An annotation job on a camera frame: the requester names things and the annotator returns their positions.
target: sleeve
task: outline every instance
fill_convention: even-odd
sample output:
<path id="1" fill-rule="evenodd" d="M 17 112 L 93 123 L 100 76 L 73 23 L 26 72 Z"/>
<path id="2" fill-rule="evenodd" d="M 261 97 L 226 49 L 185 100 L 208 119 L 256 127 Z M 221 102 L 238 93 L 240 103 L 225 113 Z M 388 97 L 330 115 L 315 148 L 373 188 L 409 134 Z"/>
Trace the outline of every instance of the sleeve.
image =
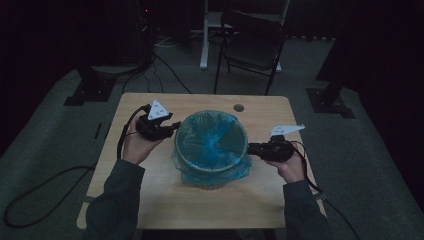
<path id="1" fill-rule="evenodd" d="M 287 239 L 333 239 L 327 218 L 320 212 L 308 182 L 284 185 Z"/>
<path id="2" fill-rule="evenodd" d="M 83 239 L 132 239 L 145 169 L 118 159 L 104 192 L 87 209 Z"/>

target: small hole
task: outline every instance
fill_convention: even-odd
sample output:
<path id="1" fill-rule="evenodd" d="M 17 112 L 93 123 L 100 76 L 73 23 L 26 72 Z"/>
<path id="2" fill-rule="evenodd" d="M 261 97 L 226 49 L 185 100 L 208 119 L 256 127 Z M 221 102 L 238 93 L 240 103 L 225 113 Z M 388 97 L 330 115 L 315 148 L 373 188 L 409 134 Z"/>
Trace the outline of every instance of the small hole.
<path id="1" fill-rule="evenodd" d="M 236 112 L 243 112 L 244 111 L 244 106 L 241 105 L 241 104 L 236 104 L 236 105 L 234 105 L 234 110 Z"/>

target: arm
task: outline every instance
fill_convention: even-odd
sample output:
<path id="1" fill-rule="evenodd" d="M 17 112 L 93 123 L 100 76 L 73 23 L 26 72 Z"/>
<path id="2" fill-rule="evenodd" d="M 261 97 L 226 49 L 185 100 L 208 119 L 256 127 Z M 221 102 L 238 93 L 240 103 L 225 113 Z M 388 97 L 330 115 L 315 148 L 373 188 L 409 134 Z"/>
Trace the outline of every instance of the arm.
<path id="1" fill-rule="evenodd" d="M 333 239 L 327 218 L 321 214 L 306 181 L 299 154 L 295 152 L 287 162 L 266 163 L 276 167 L 287 183 L 283 187 L 287 239 Z"/>
<path id="2" fill-rule="evenodd" d="M 104 185 L 104 192 L 87 209 L 83 239 L 132 239 L 137 227 L 140 185 L 145 169 L 138 166 L 162 141 L 151 142 L 135 131 L 131 122 L 118 159 Z"/>

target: black chair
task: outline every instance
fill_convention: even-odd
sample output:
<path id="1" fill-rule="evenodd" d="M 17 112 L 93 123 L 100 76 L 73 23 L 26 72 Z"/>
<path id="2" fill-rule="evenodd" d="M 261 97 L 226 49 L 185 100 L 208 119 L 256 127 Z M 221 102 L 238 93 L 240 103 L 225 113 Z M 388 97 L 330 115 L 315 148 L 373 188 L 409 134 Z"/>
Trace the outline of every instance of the black chair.
<path id="1" fill-rule="evenodd" d="M 274 80 L 275 71 L 283 49 L 285 31 L 283 26 L 269 19 L 238 11 L 227 11 L 221 15 L 223 37 L 215 77 L 214 94 L 218 87 L 222 57 L 230 66 L 268 76 L 265 95 Z"/>

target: dark background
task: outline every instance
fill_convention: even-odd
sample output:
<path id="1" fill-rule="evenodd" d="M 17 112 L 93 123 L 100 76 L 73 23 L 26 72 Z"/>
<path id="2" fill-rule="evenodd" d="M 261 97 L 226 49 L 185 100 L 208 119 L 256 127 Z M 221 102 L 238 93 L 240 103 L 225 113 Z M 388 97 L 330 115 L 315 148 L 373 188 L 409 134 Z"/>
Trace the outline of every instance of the dark background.
<path id="1" fill-rule="evenodd" d="M 69 24 L 91 65 L 121 64 L 105 1 L 2 1 L 0 81 L 2 154 L 52 86 L 75 68 Z M 188 42 L 201 29 L 202 1 L 156 1 L 155 27 Z M 422 1 L 292 1 L 289 37 L 334 38 L 317 79 L 357 91 L 405 182 L 423 209 Z M 220 10 L 217 1 L 211 10 Z"/>

